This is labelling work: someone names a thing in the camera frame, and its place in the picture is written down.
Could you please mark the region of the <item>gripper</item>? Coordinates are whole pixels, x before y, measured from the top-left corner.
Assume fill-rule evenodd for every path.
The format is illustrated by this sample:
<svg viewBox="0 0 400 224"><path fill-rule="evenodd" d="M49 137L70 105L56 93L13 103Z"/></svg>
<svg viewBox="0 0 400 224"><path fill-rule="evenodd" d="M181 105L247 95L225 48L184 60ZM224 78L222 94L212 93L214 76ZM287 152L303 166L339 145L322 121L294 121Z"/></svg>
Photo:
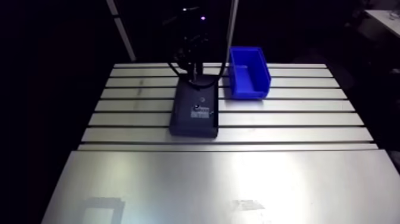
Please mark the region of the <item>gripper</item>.
<svg viewBox="0 0 400 224"><path fill-rule="evenodd" d="M211 48L208 18L200 6L184 6L173 21L177 28L173 60L181 69L205 62Z"/></svg>

